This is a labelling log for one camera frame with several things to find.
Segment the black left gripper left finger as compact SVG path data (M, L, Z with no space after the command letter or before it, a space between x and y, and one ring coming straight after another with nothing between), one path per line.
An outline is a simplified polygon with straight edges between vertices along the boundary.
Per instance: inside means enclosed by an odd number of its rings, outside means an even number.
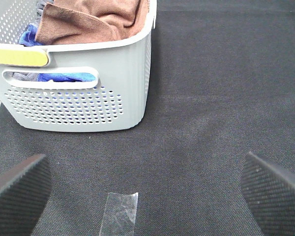
M32 234L52 190L50 163L36 154L0 176L0 236Z

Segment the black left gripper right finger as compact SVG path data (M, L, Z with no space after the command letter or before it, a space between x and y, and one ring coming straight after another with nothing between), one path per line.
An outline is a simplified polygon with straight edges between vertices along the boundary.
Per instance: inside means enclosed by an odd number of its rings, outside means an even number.
M295 174L252 152L245 156L240 186L266 236L295 236Z

